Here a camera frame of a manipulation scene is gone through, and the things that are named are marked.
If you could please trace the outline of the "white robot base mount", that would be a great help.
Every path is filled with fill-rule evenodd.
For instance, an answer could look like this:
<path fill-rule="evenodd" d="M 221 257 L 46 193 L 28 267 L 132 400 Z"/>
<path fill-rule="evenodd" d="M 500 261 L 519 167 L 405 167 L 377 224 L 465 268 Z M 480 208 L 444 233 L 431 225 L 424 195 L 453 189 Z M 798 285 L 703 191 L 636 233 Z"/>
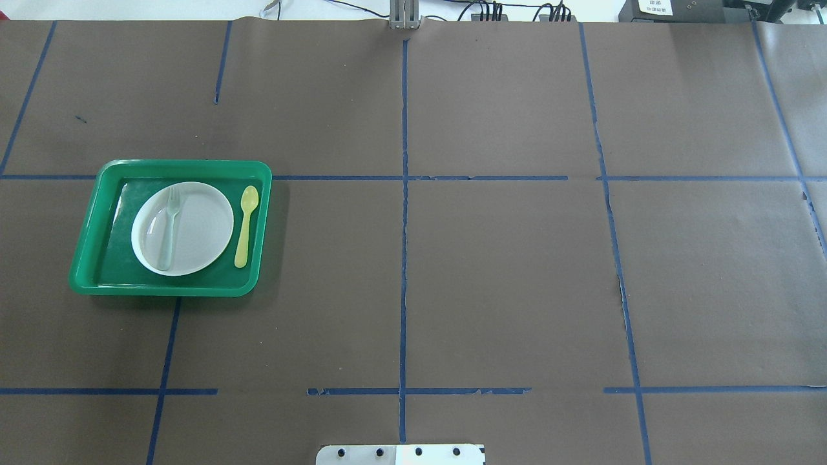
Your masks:
<path fill-rule="evenodd" d="M 367 444 L 320 448 L 316 464 L 485 464 L 477 444 Z"/>

